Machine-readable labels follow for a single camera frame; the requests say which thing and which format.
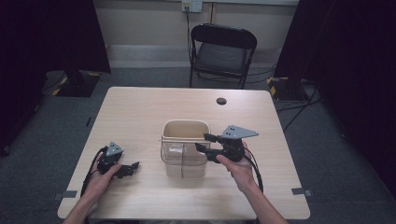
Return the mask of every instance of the electrical outlet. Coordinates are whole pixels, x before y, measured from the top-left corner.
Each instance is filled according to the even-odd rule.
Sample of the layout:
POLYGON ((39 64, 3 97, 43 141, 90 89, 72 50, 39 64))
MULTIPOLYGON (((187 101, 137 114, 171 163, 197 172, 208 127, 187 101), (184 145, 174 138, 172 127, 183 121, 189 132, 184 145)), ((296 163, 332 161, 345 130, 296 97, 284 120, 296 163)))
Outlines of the electrical outlet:
POLYGON ((191 7, 191 1, 181 1, 181 11, 186 11, 186 8, 188 9, 188 11, 191 11, 191 7))
POLYGON ((182 1, 181 11, 186 11, 186 8, 189 12, 202 12, 202 1, 182 1))
POLYGON ((191 12, 202 12, 202 2, 192 1, 191 2, 191 12))

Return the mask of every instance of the wrist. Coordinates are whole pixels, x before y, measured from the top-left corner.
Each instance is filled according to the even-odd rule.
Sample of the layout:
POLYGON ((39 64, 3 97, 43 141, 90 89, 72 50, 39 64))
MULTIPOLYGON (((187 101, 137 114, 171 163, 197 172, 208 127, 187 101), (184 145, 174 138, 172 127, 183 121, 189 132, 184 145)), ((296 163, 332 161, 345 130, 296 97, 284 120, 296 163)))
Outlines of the wrist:
POLYGON ((259 186, 256 184, 254 179, 249 180, 246 184, 241 186, 239 190, 241 190, 241 192, 244 193, 245 195, 255 192, 257 190, 260 191, 259 186))
POLYGON ((97 202, 97 198, 89 192, 84 193, 80 198, 85 204, 93 206, 97 202))

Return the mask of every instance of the cable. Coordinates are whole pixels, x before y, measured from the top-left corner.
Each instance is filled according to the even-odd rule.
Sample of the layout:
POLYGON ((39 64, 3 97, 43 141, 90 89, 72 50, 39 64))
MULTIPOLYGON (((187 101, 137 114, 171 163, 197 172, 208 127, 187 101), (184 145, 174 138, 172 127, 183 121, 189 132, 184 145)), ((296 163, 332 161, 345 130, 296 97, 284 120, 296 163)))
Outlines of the cable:
MULTIPOLYGON (((247 161, 253 167, 254 172, 256 173, 257 182, 259 182, 259 189, 262 191, 262 193, 264 193, 264 186, 262 184, 262 175, 260 174, 260 170, 259 170, 259 166, 257 165, 256 158, 254 158, 253 153, 251 153, 251 151, 249 149, 247 149, 245 147, 244 147, 244 149, 248 151, 248 153, 250 154, 251 158, 253 158, 253 160, 254 160, 254 162, 253 162, 247 155, 244 155, 244 158, 247 159, 247 161)), ((255 223, 256 224, 260 224, 259 217, 256 217, 255 223)))
MULTIPOLYGON (((321 97, 318 98, 316 101, 314 101, 314 102, 312 102, 312 103, 309 103, 308 105, 314 105, 314 104, 317 104, 317 103, 320 102, 320 101, 321 101, 321 97)), ((280 114, 280 112, 282 112, 282 111, 291 110, 291 109, 298 109, 298 108, 304 107, 304 106, 306 106, 306 105, 307 105, 307 104, 305 104, 305 105, 297 105, 297 106, 288 107, 288 108, 281 108, 281 109, 278 109, 276 112, 277 112, 277 114, 280 114)))
POLYGON ((213 8, 215 7, 215 3, 211 3, 211 8, 210 8, 210 23, 213 21, 213 8))
POLYGON ((301 112, 303 112, 304 109, 306 109, 309 104, 311 103, 312 99, 314 98, 315 93, 317 92, 318 89, 318 85, 315 86, 314 92, 312 93, 311 97, 309 98, 308 102, 306 103, 306 105, 303 105, 303 107, 301 108, 301 110, 291 119, 291 121, 288 123, 288 125, 286 125, 286 127, 283 129, 283 133, 289 128, 289 126, 294 122, 294 120, 301 114, 301 112))
POLYGON ((302 100, 289 100, 289 101, 286 101, 286 100, 282 100, 282 101, 274 101, 274 104, 285 104, 285 103, 290 103, 291 105, 293 105, 293 104, 299 104, 299 103, 304 103, 304 101, 302 101, 302 100))
MULTIPOLYGON (((274 71, 274 70, 264 71, 264 72, 256 73, 256 74, 250 74, 250 75, 248 75, 248 76, 257 76, 257 75, 269 73, 269 72, 271 72, 271 71, 274 71)), ((224 83, 239 83, 239 82, 237 82, 237 81, 223 81, 223 80, 219 80, 219 79, 224 79, 224 78, 227 78, 227 77, 203 77, 202 75, 200 75, 200 77, 203 78, 203 79, 206 79, 206 80, 210 80, 210 81, 217 81, 217 82, 224 82, 224 83)), ((267 78, 269 78, 269 77, 265 77, 264 79, 257 80, 257 81, 247 81, 247 82, 245 82, 245 83, 258 83, 258 82, 264 82, 264 81, 266 81, 267 78)))
POLYGON ((290 108, 290 107, 288 107, 288 108, 285 109, 285 107, 287 107, 287 106, 296 105, 296 104, 302 104, 302 103, 305 103, 305 102, 304 102, 304 101, 297 101, 297 102, 288 103, 287 105, 283 105, 283 107, 280 108, 279 110, 277 110, 276 113, 277 113, 277 114, 280 114, 282 111, 285 111, 286 109, 290 108))
MULTIPOLYGON (((105 152, 105 150, 106 150, 106 147, 102 147, 101 149, 99 149, 99 151, 96 153, 95 157, 93 158, 93 161, 92 161, 92 163, 91 163, 91 167, 90 167, 90 169, 88 170, 87 175, 85 176, 84 182, 82 183, 81 193, 80 193, 80 195, 79 195, 80 198, 81 198, 82 195, 85 193, 85 190, 86 190, 87 187, 88 187, 88 183, 90 182, 91 175, 92 175, 94 172, 96 172, 96 171, 94 171, 94 172, 91 173, 91 170, 92 170, 93 165, 96 163, 96 160, 97 160, 99 154, 100 154, 101 152, 105 152)), ((88 220, 88 217, 85 217, 84 223, 85 223, 85 224, 90 224, 90 221, 88 220)))
POLYGON ((186 11, 186 19, 187 19, 187 49, 189 51, 189 60, 191 63, 191 39, 190 39, 190 9, 188 7, 184 7, 186 11))

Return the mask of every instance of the black folding chair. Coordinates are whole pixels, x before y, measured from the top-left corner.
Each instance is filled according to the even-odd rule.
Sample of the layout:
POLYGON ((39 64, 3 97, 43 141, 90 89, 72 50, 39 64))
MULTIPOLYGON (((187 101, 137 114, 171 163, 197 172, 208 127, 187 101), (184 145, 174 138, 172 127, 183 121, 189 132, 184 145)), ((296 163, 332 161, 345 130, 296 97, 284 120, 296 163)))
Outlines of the black folding chair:
POLYGON ((195 72, 198 77, 207 73, 238 78, 244 89, 256 46, 254 34, 244 29, 209 23, 195 26, 191 30, 190 87, 195 72))

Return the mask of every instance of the white wall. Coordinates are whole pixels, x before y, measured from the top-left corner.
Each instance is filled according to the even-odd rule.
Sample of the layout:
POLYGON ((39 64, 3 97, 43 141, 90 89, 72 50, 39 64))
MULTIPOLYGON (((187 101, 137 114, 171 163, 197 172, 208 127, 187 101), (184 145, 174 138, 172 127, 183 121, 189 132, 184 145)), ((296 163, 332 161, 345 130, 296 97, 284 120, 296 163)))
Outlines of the white wall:
MULTIPOLYGON (((187 19, 181 11, 180 1, 95 0, 94 4, 107 45, 187 47, 187 19)), ((217 24, 247 29, 258 39, 258 52, 275 53, 269 57, 276 57, 272 59, 276 61, 295 8, 295 4, 212 5, 203 2, 202 13, 190 14, 190 28, 212 20, 217 24)))

